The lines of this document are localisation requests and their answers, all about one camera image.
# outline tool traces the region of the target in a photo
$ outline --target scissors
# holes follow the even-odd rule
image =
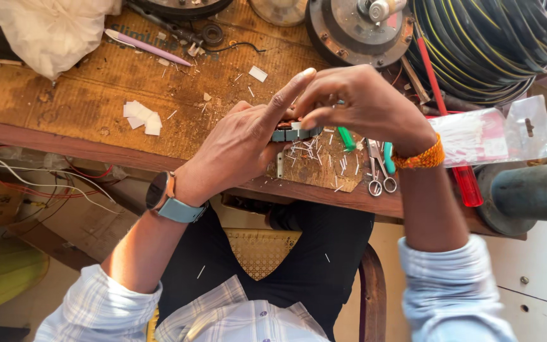
[[[398,185],[396,184],[396,180],[394,178],[391,178],[388,176],[387,171],[385,170],[383,160],[381,159],[381,152],[379,152],[379,148],[377,146],[377,142],[375,140],[368,139],[368,157],[371,161],[371,171],[373,173],[373,180],[368,183],[368,191],[373,196],[379,196],[381,195],[381,192],[383,189],[385,189],[386,192],[392,193],[396,191],[396,188],[398,188]],[[381,169],[381,172],[384,174],[384,182],[381,183],[378,181],[379,175],[375,175],[375,159],[379,163],[379,168]]]

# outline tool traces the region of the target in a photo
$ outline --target man's left hand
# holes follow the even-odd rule
[[[176,198],[200,206],[213,195],[265,172],[287,143],[269,142],[292,101],[316,74],[312,67],[294,76],[269,105],[235,105],[210,132],[200,150],[176,173]]]

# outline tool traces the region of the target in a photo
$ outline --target light blue checkered shirt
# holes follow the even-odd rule
[[[414,341],[503,341],[516,338],[499,317],[502,305],[482,238],[459,250],[425,253],[399,241],[406,272],[404,312]],[[144,342],[142,332],[162,293],[129,291],[99,265],[85,267],[35,341]],[[301,303],[279,308],[249,301],[237,276],[167,317],[159,342],[321,342],[322,328]]]

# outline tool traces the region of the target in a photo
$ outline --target hand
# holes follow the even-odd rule
[[[345,105],[332,105],[343,100]],[[301,128],[342,126],[369,139],[388,141],[400,156],[416,156],[436,143],[423,114],[372,66],[318,72],[297,102]]]
[[[292,101],[315,77],[314,68],[294,76],[269,105],[235,105],[200,150],[176,171],[176,198],[200,206],[213,195],[262,175],[287,143],[269,142]]]

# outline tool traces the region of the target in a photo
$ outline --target lavender pen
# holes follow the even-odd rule
[[[162,49],[158,49],[155,46],[149,45],[140,40],[134,39],[132,37],[128,37],[127,35],[121,34],[118,31],[113,31],[110,28],[107,28],[106,30],[104,30],[104,33],[110,36],[111,38],[113,38],[114,40],[151,52],[152,54],[158,55],[159,57],[162,57],[162,58],[166,58],[169,61],[177,62],[178,64],[182,64],[186,66],[191,66],[191,63],[187,62],[186,60],[180,57],[177,57],[171,54],[170,52],[166,52]]]

